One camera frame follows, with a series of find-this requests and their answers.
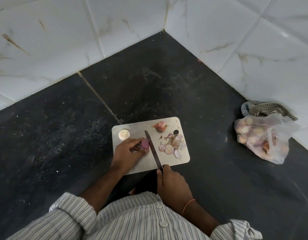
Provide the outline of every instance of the bag of onions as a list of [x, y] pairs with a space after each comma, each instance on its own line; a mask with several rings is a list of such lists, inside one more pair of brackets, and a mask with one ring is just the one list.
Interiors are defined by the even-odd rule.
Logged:
[[272, 113], [267, 117], [248, 115], [234, 123], [237, 141], [264, 160], [282, 164], [288, 154], [288, 140], [300, 126], [289, 117]]

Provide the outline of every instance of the checkered cloth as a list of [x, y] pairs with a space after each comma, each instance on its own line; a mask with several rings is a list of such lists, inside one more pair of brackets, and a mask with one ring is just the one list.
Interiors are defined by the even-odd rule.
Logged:
[[283, 116], [288, 116], [292, 120], [298, 120], [291, 114], [283, 105], [274, 102], [247, 101], [241, 106], [243, 116], [252, 115], [256, 117], [265, 117], [272, 113], [280, 113]]

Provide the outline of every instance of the hand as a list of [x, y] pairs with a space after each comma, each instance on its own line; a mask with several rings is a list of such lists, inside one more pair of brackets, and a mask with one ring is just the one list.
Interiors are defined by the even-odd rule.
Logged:
[[135, 153], [130, 151], [130, 149], [139, 144], [143, 139], [128, 138], [116, 146], [110, 169], [117, 170], [122, 176], [125, 175], [136, 162], [148, 153], [148, 150], [140, 150]]
[[159, 169], [156, 172], [157, 193], [169, 208], [181, 215], [184, 206], [193, 199], [189, 185], [169, 165], [164, 165], [163, 174]]

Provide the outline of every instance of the shirt cuff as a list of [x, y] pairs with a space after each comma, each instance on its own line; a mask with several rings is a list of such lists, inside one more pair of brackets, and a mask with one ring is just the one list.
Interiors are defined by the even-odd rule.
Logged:
[[262, 234], [250, 227], [247, 221], [230, 220], [230, 223], [216, 227], [210, 238], [212, 240], [257, 240], [263, 239]]
[[82, 226], [85, 235], [92, 234], [96, 225], [96, 212], [86, 200], [66, 192], [55, 201], [49, 211], [56, 209], [61, 209], [73, 217]]

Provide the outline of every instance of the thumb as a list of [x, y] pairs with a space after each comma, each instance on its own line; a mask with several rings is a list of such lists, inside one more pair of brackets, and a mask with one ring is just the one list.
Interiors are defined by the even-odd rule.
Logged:
[[140, 151], [138, 151], [138, 152], [132, 153], [132, 155], [133, 155], [134, 159], [135, 159], [136, 161], [138, 161], [138, 160], [140, 160], [143, 156], [145, 156], [148, 152], [149, 152], [148, 149], [145, 149], [145, 150], [143, 149], [143, 150], [140, 150]]
[[163, 173], [160, 169], [156, 170], [157, 173], [157, 191], [163, 187]]

